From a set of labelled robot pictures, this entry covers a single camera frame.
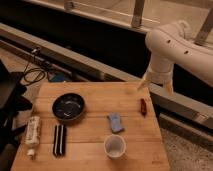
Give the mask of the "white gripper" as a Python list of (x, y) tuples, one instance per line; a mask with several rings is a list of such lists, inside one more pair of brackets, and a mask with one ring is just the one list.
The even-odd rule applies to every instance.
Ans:
[(170, 82), (173, 77), (173, 72), (157, 72), (151, 67), (148, 67), (146, 76), (143, 76), (139, 82), (137, 90), (140, 91), (149, 85), (149, 81), (156, 84), (164, 84), (163, 87), (168, 93), (173, 93), (173, 84)]

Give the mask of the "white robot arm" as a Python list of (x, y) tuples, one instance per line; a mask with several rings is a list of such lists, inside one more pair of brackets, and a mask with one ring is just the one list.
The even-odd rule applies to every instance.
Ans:
[(146, 34), (151, 58), (138, 90), (155, 83), (172, 93), (175, 64), (213, 87), (213, 50), (190, 42), (189, 35), (190, 26), (184, 20), (155, 27)]

